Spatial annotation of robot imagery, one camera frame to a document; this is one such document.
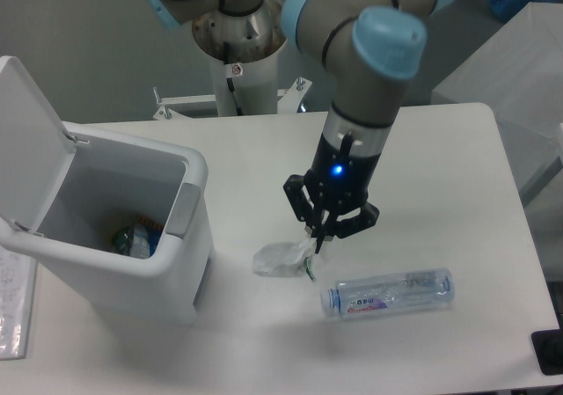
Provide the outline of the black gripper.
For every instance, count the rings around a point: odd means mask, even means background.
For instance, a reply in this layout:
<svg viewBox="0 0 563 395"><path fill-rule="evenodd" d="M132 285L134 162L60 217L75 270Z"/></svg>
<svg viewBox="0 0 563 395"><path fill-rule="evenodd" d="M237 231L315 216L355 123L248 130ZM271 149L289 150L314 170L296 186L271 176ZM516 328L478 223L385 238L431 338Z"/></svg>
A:
<svg viewBox="0 0 563 395"><path fill-rule="evenodd" d="M368 187L379 158L380 154L358 157L351 151L341 152L322 135L310 170L305 176L290 175L283 184L296 219L316 235L316 254L325 241L348 238L376 224L380 211L368 202ZM335 216L357 208L360 212L351 218ZM324 210L330 214L322 224Z"/></svg>

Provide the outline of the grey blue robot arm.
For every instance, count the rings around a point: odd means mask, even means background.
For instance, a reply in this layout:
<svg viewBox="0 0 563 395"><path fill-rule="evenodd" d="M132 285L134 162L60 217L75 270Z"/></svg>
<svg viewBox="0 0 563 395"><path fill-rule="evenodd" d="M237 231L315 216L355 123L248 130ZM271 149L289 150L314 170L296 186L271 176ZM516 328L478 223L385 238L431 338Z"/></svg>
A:
<svg viewBox="0 0 563 395"><path fill-rule="evenodd" d="M285 45L337 80L311 168L284 185L318 242L374 226L368 186L427 42L423 19L454 0L148 0L164 26L189 24L211 63L222 116L276 113Z"/></svg>

